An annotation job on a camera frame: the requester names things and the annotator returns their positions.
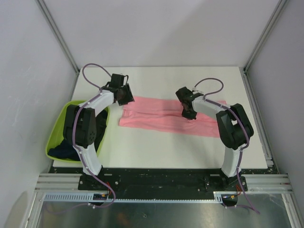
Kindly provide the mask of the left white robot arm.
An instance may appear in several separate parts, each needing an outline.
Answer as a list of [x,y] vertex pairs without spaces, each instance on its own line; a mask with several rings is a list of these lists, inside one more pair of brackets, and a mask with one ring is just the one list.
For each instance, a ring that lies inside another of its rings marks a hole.
[[66,108],[63,137],[76,150],[84,173],[90,175],[88,184],[95,190],[105,184],[105,178],[99,175],[102,165],[94,146],[97,136],[96,117],[112,104],[122,106],[134,101],[128,79],[128,75],[112,74],[111,81],[99,88],[96,96]]

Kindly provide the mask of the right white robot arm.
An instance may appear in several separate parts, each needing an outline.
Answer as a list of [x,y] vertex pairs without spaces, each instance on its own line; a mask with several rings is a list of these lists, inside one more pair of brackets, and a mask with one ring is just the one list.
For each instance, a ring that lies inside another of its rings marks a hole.
[[224,161],[219,178],[223,190],[231,190],[239,175],[242,152],[249,146],[254,130],[241,104],[227,106],[208,99],[202,93],[194,93],[186,87],[176,93],[183,107],[181,115],[189,120],[196,119],[198,113],[205,114],[217,121],[219,137],[225,145]]

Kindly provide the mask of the pink t shirt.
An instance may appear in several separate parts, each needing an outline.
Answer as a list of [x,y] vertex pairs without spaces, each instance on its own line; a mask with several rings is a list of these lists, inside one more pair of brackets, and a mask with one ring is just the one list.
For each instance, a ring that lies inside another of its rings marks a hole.
[[203,137],[219,138],[215,118],[198,113],[196,119],[182,116],[179,100],[166,100],[136,96],[133,102],[123,106],[120,127],[156,130]]

